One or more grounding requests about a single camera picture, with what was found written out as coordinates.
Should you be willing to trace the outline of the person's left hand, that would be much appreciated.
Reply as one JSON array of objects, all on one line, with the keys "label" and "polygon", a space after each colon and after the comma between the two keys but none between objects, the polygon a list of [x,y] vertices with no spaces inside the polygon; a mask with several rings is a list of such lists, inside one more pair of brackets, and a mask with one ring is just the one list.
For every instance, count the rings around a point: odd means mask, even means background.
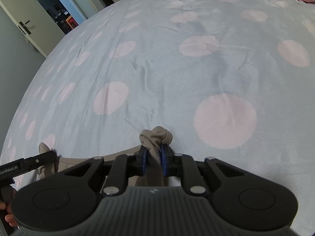
[{"label": "person's left hand", "polygon": [[5,211],[5,221],[9,224],[12,228],[17,227],[17,221],[12,214],[12,207],[11,207],[11,200],[13,196],[17,193],[16,189],[12,188],[11,186],[8,188],[8,195],[10,196],[10,200],[7,202],[1,201],[1,210]]}]

